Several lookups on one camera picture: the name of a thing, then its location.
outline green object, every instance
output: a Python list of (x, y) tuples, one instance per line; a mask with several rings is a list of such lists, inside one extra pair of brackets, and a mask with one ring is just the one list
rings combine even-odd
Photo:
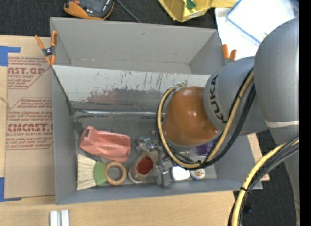
[(195, 4), (194, 4), (193, 0), (187, 0), (187, 1), (186, 1), (186, 7), (187, 7), (189, 10), (195, 8)]
[(104, 163), (100, 161), (96, 161), (93, 172), (94, 172), (95, 182), (98, 186), (107, 182), (107, 179), (105, 176), (105, 167), (106, 165)]

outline white bristles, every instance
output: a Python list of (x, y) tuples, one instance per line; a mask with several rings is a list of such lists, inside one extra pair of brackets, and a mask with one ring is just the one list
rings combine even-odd
[(78, 154), (77, 190), (82, 190), (97, 185), (93, 173), (95, 164), (96, 161)]

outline cardboard box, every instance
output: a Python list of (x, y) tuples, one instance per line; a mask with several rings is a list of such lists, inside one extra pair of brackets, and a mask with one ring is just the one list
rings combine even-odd
[(247, 136), (238, 137), (199, 182), (172, 182), (163, 188), (151, 176), (143, 184), (126, 180), (118, 187), (77, 191), (77, 154), (83, 152), (78, 140), (86, 126), (131, 137), (128, 169), (137, 157), (135, 139), (156, 140), (151, 131), (163, 93), (184, 81), (204, 86), (224, 59), (215, 29), (51, 18), (53, 30), (58, 32), (52, 74), (57, 204), (240, 188), (255, 164)]
[[(41, 40), (45, 46), (51, 42)], [(8, 51), (7, 63), (0, 66), (4, 198), (54, 195), (52, 68), (35, 37), (0, 35), (0, 47)]]

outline white object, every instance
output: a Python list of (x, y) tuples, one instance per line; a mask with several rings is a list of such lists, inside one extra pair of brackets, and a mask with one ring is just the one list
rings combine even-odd
[(200, 168), (197, 170), (191, 170), (190, 175), (193, 179), (201, 180), (201, 179), (205, 178), (205, 169)]
[(240, 30), (261, 43), (279, 25), (299, 13), (295, 0), (239, 0), (226, 14)]
[(81, 154), (78, 154), (78, 179), (77, 190), (97, 186), (94, 179), (94, 166), (96, 161)]
[(173, 166), (171, 167), (171, 177), (175, 182), (186, 180), (190, 178), (190, 172), (180, 166)]
[(265, 36), (298, 12), (294, 0), (237, 0), (232, 8), (215, 8), (215, 18), (221, 43), (229, 53), (236, 49), (238, 60), (255, 56)]
[(69, 226), (69, 211), (50, 211), (50, 226)]

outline gray box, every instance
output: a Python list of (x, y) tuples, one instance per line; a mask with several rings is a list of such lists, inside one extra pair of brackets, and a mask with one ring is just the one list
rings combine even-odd
[(152, 25), (75, 18), (51, 18), (58, 33), (52, 95), (56, 203), (81, 203), (238, 190), (255, 161), (246, 136), (209, 167), (207, 178), (162, 187), (153, 178), (142, 184), (126, 180), (76, 190), (78, 141), (82, 130), (127, 134), (132, 152), (127, 170), (138, 156), (135, 139), (156, 140), (156, 111), (164, 92), (181, 82), (204, 86), (224, 66), (215, 29)]

